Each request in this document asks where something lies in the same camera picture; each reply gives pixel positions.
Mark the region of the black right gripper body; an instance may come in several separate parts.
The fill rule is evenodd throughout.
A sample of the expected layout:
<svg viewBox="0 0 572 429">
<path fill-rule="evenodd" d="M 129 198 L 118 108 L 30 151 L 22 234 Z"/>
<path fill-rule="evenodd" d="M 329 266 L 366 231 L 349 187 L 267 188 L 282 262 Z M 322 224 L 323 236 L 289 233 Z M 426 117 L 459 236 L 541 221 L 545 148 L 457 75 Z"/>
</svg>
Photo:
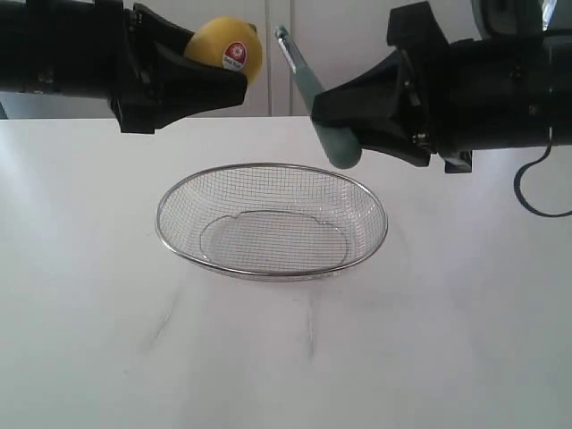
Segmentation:
<svg viewBox="0 0 572 429">
<path fill-rule="evenodd" d="M 446 173 L 472 172 L 472 151 L 452 142 L 451 45 L 431 5 L 419 2 L 391 10 L 387 43 L 400 59 L 398 87 L 407 101 L 399 122 L 414 147 L 444 161 Z"/>
</svg>

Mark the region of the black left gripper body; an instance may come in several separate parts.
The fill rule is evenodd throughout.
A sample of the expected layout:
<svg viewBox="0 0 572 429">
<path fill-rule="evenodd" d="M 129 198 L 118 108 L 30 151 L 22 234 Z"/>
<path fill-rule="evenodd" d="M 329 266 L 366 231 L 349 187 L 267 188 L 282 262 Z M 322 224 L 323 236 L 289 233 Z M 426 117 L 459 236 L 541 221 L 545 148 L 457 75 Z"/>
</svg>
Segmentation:
<svg viewBox="0 0 572 429">
<path fill-rule="evenodd" d="M 90 28 L 90 57 L 98 92 L 106 98 L 121 132 L 153 134 L 153 44 L 142 4 L 95 1 Z"/>
</svg>

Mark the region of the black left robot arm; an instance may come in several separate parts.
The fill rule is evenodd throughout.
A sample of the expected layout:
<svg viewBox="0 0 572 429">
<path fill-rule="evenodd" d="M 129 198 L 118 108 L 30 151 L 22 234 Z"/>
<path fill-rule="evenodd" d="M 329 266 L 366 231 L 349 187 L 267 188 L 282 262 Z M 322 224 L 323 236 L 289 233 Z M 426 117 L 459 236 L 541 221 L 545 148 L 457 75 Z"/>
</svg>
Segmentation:
<svg viewBox="0 0 572 429">
<path fill-rule="evenodd" d="M 241 105 L 246 77 L 185 58 L 193 35 L 143 4 L 3 1 L 1 89 L 105 99 L 123 133 Z"/>
</svg>

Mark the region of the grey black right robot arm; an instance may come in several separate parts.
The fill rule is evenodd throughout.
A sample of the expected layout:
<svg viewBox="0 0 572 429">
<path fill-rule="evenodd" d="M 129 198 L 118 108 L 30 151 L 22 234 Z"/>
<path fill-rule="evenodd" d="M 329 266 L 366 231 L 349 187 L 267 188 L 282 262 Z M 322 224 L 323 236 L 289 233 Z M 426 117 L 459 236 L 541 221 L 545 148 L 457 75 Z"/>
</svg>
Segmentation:
<svg viewBox="0 0 572 429">
<path fill-rule="evenodd" d="M 539 1 L 474 1 L 477 40 L 449 42 L 424 1 L 391 11 L 392 53 L 318 95 L 312 119 L 359 145 L 426 167 L 469 172 L 476 150 L 571 141 L 571 24 Z"/>
</svg>

